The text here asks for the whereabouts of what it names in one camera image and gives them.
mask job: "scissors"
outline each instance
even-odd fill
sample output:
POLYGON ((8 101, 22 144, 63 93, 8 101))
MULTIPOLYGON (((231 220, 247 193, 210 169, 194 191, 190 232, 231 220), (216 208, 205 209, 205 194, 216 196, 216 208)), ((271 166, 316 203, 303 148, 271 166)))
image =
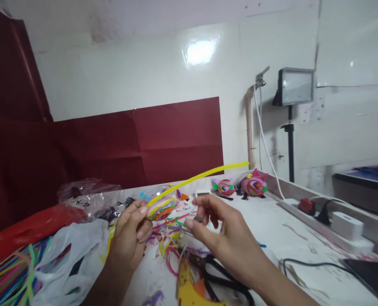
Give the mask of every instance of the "scissors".
POLYGON ((249 291, 250 288, 236 280, 225 268, 223 268, 223 266, 221 266, 217 261, 214 260, 214 257, 212 255, 207 255, 206 257, 202 258, 192 253, 189 253, 189 263, 196 266, 200 270, 201 277, 203 277, 204 279, 205 288, 213 302, 220 302, 220 300, 213 291, 210 283, 215 283, 217 285, 230 288, 234 291, 242 293, 246 297, 248 304, 250 306, 255 306, 254 299, 249 291), (228 279, 220 278, 207 272, 207 264, 213 266, 217 271, 222 273, 228 279))

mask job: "plastic bag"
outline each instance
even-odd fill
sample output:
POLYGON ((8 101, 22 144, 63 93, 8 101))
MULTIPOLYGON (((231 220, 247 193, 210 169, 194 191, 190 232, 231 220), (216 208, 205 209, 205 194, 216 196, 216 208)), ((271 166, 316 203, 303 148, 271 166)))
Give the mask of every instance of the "plastic bag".
POLYGON ((81 304, 104 267, 109 232, 108 222, 97 219, 60 229, 50 247, 35 267, 35 277, 42 288, 34 296, 32 305, 56 306, 81 304), (71 275, 74 265, 82 259, 78 272, 71 275), (42 272, 48 263, 48 272, 42 272))
POLYGON ((87 221, 102 217, 111 221, 117 206, 122 205, 120 185, 105 184, 96 178, 87 178, 62 185, 57 192, 60 203, 84 210, 87 221))

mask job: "clear plastic bag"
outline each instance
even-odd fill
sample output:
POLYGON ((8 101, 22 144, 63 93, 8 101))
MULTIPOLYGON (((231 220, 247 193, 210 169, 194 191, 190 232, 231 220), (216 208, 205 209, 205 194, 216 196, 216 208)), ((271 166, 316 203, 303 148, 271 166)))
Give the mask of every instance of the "clear plastic bag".
POLYGON ((111 222, 125 206, 120 185, 106 184, 97 178, 86 178, 64 184, 57 192, 59 203, 82 209, 86 221, 102 218, 111 222))

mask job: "finger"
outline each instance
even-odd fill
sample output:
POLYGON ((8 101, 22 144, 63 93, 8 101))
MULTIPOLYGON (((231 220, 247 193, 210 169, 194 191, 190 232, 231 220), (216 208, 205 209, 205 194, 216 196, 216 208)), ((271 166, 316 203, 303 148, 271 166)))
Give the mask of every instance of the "finger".
POLYGON ((116 231, 117 229, 120 230, 127 223, 128 219, 130 218, 131 214, 134 213, 134 211, 136 211, 140 207, 146 206, 146 204, 147 203, 144 200, 140 200, 134 201, 129 207, 127 207, 127 209, 118 218, 116 231))
POLYGON ((209 214, 208 213, 203 215, 202 223, 203 223, 204 226, 209 224, 209 214))
POLYGON ((217 251, 217 246, 220 239, 218 234, 211 232, 203 224, 194 222, 191 219, 186 219, 185 225, 187 229, 192 232, 195 238, 203 242, 203 244, 206 245, 212 253, 217 251))
POLYGON ((205 214, 205 208, 203 206, 199 206, 197 208, 197 213, 196 213, 196 217, 198 218, 203 218, 203 215, 205 214))
POLYGON ((219 219, 218 219, 217 215, 211 215, 210 221, 212 221, 215 229, 217 229, 219 227, 219 219))
POLYGON ((152 222, 148 219, 144 219, 138 226, 138 234, 137 234, 138 242, 146 241, 151 233, 152 233, 152 222))
POLYGON ((142 220, 144 220, 144 218, 147 216, 147 213, 148 207, 145 205, 138 208, 131 214, 123 228, 123 230, 125 230, 126 235, 129 235, 130 237, 132 237, 133 235, 137 235, 138 225, 142 220))
POLYGON ((212 209, 222 221, 230 216, 230 213, 234 210, 234 208, 214 195, 201 195, 194 199, 192 203, 199 206, 199 208, 204 207, 205 210, 212 209))

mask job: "power adapter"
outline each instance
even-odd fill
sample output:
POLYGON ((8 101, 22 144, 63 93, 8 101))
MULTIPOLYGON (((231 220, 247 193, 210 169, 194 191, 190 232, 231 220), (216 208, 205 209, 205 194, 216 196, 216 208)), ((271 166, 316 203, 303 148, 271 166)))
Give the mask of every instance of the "power adapter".
POLYGON ((334 212, 330 228, 349 241, 359 240, 363 232, 363 222, 352 218, 343 212, 334 212))

